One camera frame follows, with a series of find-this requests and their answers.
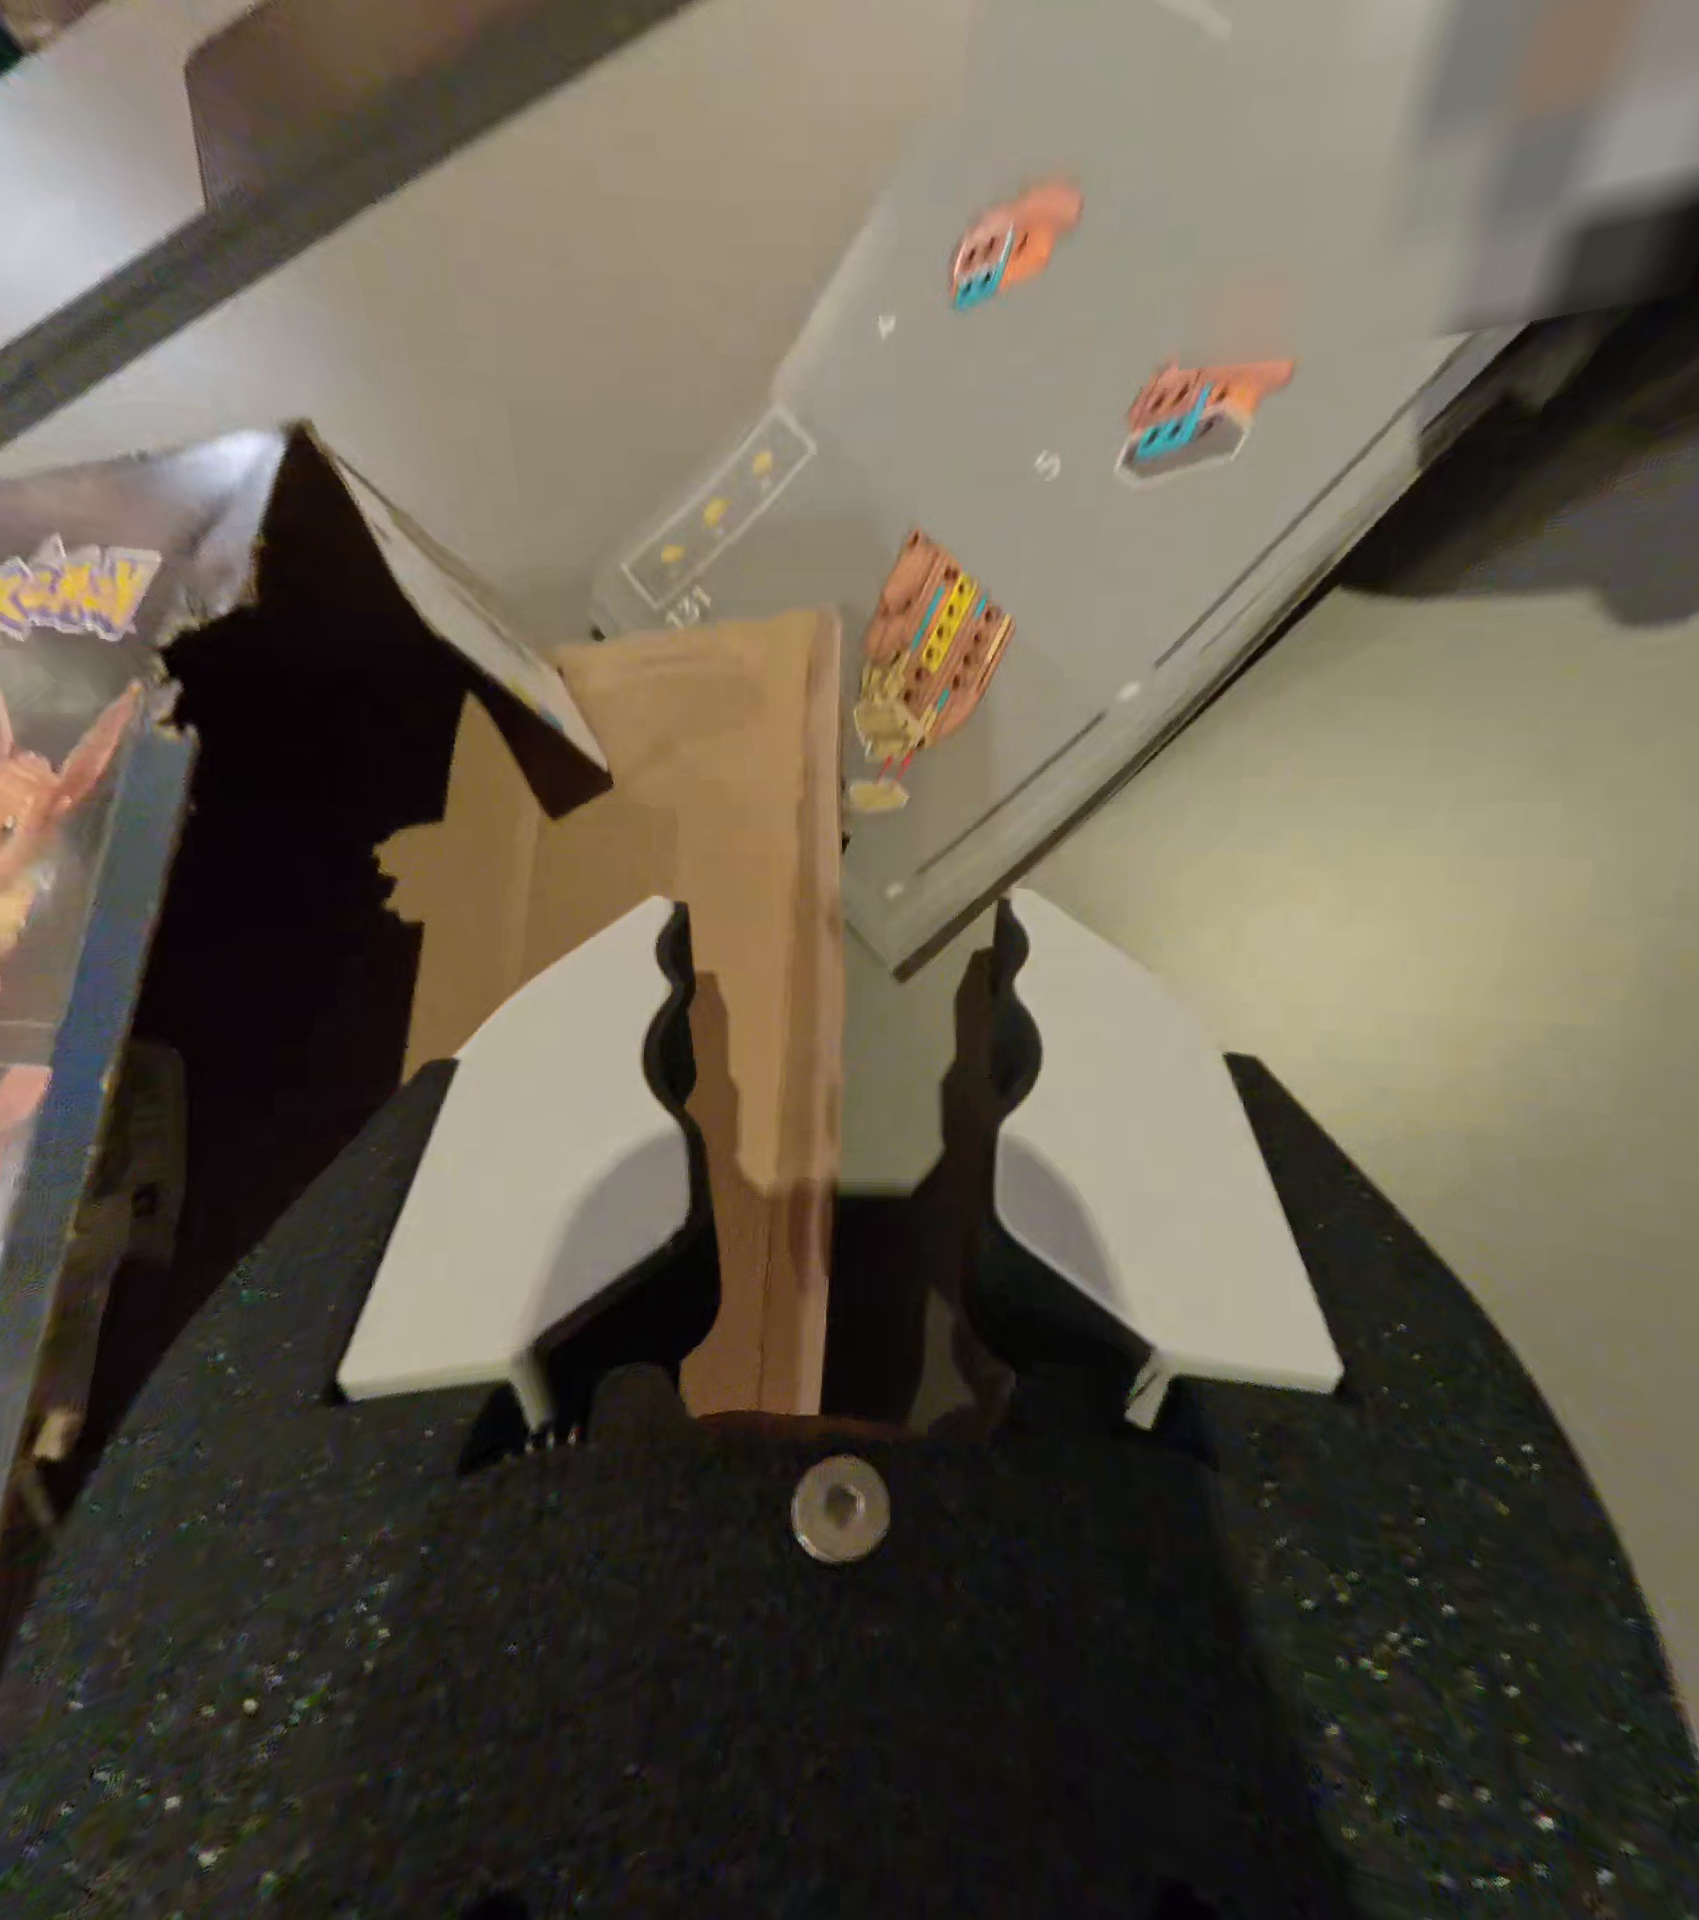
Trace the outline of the grey desk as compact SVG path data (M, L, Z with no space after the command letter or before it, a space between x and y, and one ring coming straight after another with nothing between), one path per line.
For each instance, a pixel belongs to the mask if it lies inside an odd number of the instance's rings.
M0 81L0 467L317 419L529 633L769 384L975 7L683 7L285 258L194 216L186 61L101 7ZM1611 1494L1699 1730L1699 278L1476 422L1038 868L1385 1178Z

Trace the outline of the printed cardboard toy box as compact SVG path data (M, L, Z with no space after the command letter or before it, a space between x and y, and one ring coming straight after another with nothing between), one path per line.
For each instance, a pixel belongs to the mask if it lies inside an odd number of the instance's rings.
M514 1720L434 1572L478 1454L747 1313L810 1413L839 1100L839 613L542 657L307 422L0 477L0 1915L319 1915L357 1789ZM335 1364L450 1052L690 904L716 1275L608 1326L579 1426Z

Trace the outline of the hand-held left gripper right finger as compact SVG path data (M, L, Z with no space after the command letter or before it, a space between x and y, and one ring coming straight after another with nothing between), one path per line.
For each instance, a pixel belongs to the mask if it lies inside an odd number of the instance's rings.
M1124 1426L1178 1381L1328 1399L1342 1350L1198 1015L1030 887L995 903L981 986L975 1344L1082 1371Z

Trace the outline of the grey instruction booklet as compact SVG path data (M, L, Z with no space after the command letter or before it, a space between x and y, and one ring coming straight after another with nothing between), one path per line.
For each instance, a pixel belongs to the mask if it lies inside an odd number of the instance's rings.
M839 613L839 904L914 972L1413 484L1509 334L1413 267L1461 7L975 7L602 633Z

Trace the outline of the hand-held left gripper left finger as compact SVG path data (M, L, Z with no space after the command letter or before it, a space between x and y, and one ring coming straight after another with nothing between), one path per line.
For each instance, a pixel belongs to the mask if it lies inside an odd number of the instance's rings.
M671 1258L716 1275L690 990L690 904L648 893L450 1052L347 1399L514 1389L524 1426L579 1426L626 1302Z

